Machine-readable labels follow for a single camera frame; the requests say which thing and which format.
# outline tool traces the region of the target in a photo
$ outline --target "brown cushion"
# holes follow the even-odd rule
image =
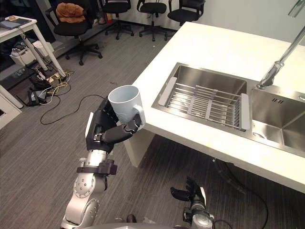
[[[85,21],[83,16],[83,8],[73,3],[60,3],[56,8],[56,15],[60,21],[76,23]]]

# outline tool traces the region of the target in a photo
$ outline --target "dish drying rack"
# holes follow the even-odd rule
[[[192,87],[176,83],[176,80],[176,77],[169,80],[159,105],[238,130],[250,129],[248,95],[232,94],[200,85]]]

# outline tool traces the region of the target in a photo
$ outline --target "faucet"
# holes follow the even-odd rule
[[[295,18],[304,6],[305,6],[305,0],[298,0],[298,2],[290,10],[288,15],[290,17]],[[265,76],[262,78],[262,80],[256,85],[257,88],[264,89],[265,87],[273,84],[273,80],[274,80],[276,74],[284,66],[285,60],[295,50],[297,45],[301,42],[301,40],[304,37],[305,37],[305,26],[300,31],[300,33],[297,35],[295,40],[291,43],[291,45],[288,47],[288,49],[285,51],[285,53],[282,55],[281,59],[279,61],[274,62],[274,64],[270,68],[270,70],[265,74]]]

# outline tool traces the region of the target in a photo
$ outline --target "sink basin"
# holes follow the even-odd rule
[[[305,94],[177,63],[152,107],[305,157]]]
[[[305,151],[305,103],[301,99],[253,90],[252,133]]]
[[[217,128],[250,128],[247,81],[177,63],[154,108]]]

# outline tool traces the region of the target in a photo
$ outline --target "white mug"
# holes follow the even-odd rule
[[[137,87],[132,85],[117,87],[109,93],[108,100],[122,124],[128,123],[137,113],[139,113],[141,118],[139,130],[143,128],[146,121],[140,92]]]

